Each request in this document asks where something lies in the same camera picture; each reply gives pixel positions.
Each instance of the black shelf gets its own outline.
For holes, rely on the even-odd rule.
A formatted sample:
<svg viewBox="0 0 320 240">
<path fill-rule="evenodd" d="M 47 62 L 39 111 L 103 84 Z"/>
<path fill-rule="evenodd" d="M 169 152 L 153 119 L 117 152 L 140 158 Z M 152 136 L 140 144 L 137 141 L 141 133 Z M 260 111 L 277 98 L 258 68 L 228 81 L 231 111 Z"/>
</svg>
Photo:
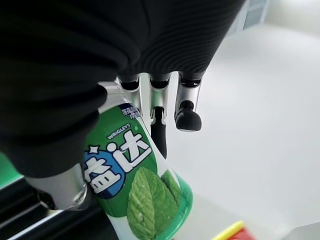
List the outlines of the black shelf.
<svg viewBox="0 0 320 240">
<path fill-rule="evenodd" d="M 95 200 L 83 211 L 49 214 L 24 179 L 0 190 L 0 216 L 0 240 L 118 240 Z"/>
</svg>

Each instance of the green surface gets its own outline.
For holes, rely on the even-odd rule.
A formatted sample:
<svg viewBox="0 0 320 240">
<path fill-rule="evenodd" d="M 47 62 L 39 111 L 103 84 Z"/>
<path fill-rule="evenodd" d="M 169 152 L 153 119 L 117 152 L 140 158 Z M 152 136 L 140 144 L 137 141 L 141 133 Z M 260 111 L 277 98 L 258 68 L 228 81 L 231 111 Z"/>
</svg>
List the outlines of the green surface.
<svg viewBox="0 0 320 240">
<path fill-rule="evenodd" d="M 175 236 L 178 229 L 184 224 L 186 221 L 193 204 L 193 194 L 190 186 L 183 181 L 178 175 L 176 175 L 179 181 L 181 197 L 180 204 L 178 208 L 178 213 L 176 214 L 173 221 L 170 225 L 165 229 L 161 235 L 156 236 L 154 240 L 172 240 Z"/>
<path fill-rule="evenodd" d="M 167 186 L 152 170 L 140 167 L 129 193 L 127 218 L 134 235 L 152 240 L 160 235 L 178 212 Z"/>
<path fill-rule="evenodd" d="M 169 170 L 165 171 L 165 173 L 161 177 L 161 180 L 162 182 L 164 182 L 166 187 L 170 190 L 171 194 L 174 197 L 174 200 L 176 201 L 176 204 L 179 205 L 180 196 L 181 196 L 180 187 L 174 180 L 174 177 L 171 175 Z"/>
<path fill-rule="evenodd" d="M 17 172 L 9 159 L 0 152 L 0 188 L 3 188 L 20 177 L 21 175 Z"/>
</svg>

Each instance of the green bottle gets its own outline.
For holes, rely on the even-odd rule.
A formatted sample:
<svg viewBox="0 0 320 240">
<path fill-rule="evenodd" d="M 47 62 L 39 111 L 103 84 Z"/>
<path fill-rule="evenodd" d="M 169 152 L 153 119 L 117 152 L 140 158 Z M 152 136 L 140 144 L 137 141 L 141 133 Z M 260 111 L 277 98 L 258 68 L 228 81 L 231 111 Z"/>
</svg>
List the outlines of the green bottle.
<svg viewBox="0 0 320 240">
<path fill-rule="evenodd" d="M 120 86 L 108 96 L 84 151 L 84 177 L 120 240 L 171 240 L 188 217 L 193 194 L 167 165 L 138 110 Z"/>
</svg>

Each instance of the robotic hand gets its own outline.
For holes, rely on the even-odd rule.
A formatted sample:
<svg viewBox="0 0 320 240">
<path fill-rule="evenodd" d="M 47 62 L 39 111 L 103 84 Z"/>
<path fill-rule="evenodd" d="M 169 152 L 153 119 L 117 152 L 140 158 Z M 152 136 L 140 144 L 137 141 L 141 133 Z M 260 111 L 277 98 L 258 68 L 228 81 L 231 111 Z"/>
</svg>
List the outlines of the robotic hand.
<svg viewBox="0 0 320 240">
<path fill-rule="evenodd" d="M 176 127 L 199 131 L 204 73 L 243 2 L 7 1 L 0 29 L 0 150 L 46 207 L 85 208 L 84 142 L 106 100 L 98 82 L 118 76 L 141 111 L 139 74 L 149 73 L 151 136 L 166 157 L 171 72 L 179 72 Z"/>
</svg>

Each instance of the black fabric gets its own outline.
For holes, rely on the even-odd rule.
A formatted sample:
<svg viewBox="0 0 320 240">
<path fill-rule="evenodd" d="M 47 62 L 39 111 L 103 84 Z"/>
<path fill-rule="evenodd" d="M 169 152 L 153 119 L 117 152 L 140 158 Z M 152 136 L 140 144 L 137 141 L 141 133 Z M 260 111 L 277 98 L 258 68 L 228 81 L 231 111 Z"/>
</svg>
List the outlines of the black fabric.
<svg viewBox="0 0 320 240">
<path fill-rule="evenodd" d="M 26 176 L 64 172 L 106 99 L 97 82 L 203 72 L 243 1 L 2 2 L 0 150 Z"/>
</svg>

